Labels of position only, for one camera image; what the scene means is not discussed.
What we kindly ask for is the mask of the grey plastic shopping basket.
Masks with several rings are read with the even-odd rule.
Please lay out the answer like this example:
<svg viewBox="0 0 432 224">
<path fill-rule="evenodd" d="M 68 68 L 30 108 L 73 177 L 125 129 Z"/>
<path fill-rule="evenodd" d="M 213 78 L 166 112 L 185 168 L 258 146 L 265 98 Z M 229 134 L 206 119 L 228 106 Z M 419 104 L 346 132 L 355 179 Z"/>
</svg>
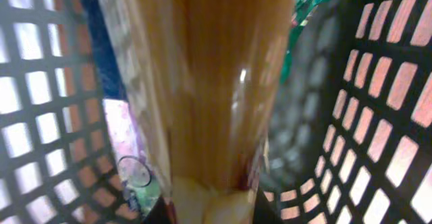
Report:
<svg viewBox="0 0 432 224">
<path fill-rule="evenodd" d="M 431 222 L 431 0 L 312 11 L 256 194 L 251 223 Z M 172 223 L 124 199 L 80 0 L 1 0 L 1 222 Z"/>
</svg>

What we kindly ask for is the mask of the green Nescafe coffee bag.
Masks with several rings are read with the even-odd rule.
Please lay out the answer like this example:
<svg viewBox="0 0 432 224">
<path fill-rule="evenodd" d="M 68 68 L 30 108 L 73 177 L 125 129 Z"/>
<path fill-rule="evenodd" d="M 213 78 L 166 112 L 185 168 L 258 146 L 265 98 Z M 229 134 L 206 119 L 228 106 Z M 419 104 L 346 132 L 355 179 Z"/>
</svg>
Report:
<svg viewBox="0 0 432 224">
<path fill-rule="evenodd" d="M 279 83 L 283 84 L 290 74 L 292 66 L 292 50 L 306 25 L 306 18 L 320 4 L 330 0 L 296 0 L 294 13 L 292 15 L 292 29 L 289 36 L 288 48 L 284 58 Z"/>
</svg>

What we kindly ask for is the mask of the red spaghetti pasta pack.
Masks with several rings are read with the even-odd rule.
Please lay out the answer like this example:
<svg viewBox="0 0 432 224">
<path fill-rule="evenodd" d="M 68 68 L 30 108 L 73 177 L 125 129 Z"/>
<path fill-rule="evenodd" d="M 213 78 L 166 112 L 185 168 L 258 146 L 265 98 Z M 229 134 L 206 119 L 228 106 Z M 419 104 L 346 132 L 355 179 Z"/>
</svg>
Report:
<svg viewBox="0 0 432 224">
<path fill-rule="evenodd" d="M 251 223 L 296 0 L 99 0 L 172 223 Z"/>
</svg>

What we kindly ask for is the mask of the white tissue multipack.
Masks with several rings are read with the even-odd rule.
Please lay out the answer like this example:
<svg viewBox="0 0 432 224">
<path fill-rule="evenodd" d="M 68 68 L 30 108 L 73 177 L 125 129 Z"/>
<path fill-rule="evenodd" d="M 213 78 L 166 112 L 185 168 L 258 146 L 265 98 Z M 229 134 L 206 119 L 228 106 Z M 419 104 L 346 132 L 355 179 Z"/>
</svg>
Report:
<svg viewBox="0 0 432 224">
<path fill-rule="evenodd" d="M 132 81 L 139 71 L 132 45 L 126 0 L 80 0 L 90 33 L 90 46 L 103 90 L 103 110 L 123 196 L 131 211 L 147 222 L 161 195 L 135 106 Z"/>
</svg>

